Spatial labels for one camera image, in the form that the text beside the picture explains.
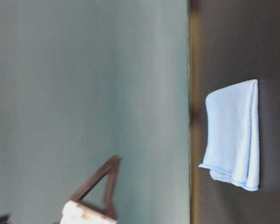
towel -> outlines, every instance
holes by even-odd
[[[199,167],[210,169],[214,180],[258,190],[258,81],[216,90],[205,102],[208,144]]]

wooden frame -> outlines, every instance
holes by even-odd
[[[91,210],[100,213],[103,216],[117,220],[112,196],[114,193],[115,183],[119,171],[120,158],[116,155],[110,157],[85,183],[83,183],[70,197],[71,201],[81,204]],[[107,186],[105,189],[104,203],[106,208],[100,209],[89,202],[83,202],[82,199],[103,179],[109,175]]]

green wall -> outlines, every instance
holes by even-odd
[[[0,0],[0,213],[15,224],[57,221],[116,152],[114,5]]]
[[[184,0],[0,0],[0,213],[57,221],[119,154],[119,223],[188,223],[186,41]]]
[[[121,224],[188,224],[184,0],[116,1]]]

wall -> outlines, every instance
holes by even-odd
[[[189,223],[186,1],[118,0],[119,223]]]
[[[193,35],[192,224],[280,224],[280,1],[195,0]],[[205,98],[259,81],[259,190],[213,181],[198,168],[207,145]]]
[[[119,223],[187,224],[186,37],[184,0],[0,0],[0,213],[57,221],[117,153]]]
[[[58,221],[115,153],[114,4],[0,0],[0,213],[16,224]]]

folded towel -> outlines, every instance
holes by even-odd
[[[249,80],[206,98],[208,145],[199,167],[214,180],[249,191],[259,185],[258,81]]]

